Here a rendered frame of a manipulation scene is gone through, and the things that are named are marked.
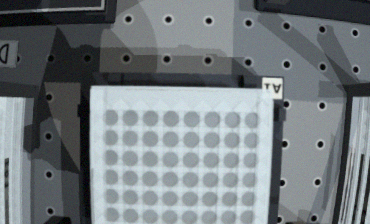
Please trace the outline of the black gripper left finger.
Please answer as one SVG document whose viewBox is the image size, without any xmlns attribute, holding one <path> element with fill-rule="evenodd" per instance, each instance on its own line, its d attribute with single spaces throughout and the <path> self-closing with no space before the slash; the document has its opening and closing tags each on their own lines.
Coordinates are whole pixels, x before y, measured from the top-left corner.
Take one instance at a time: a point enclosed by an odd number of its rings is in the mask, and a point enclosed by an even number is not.
<svg viewBox="0 0 370 224">
<path fill-rule="evenodd" d="M 71 224 L 70 217 L 52 216 L 44 224 Z"/>
</svg>

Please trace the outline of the grey perforated base plate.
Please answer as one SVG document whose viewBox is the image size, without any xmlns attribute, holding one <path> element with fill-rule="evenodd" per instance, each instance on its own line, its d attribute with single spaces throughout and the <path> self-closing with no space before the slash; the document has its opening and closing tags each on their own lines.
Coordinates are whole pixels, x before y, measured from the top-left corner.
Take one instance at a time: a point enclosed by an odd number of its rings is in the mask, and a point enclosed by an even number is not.
<svg viewBox="0 0 370 224">
<path fill-rule="evenodd" d="M 34 223 L 82 224 L 81 72 L 284 76 L 278 223 L 334 224 L 349 85 L 370 82 L 370 25 L 256 10 L 256 0 L 117 0 L 114 24 L 0 27 L 0 81 L 39 86 Z"/>
</svg>

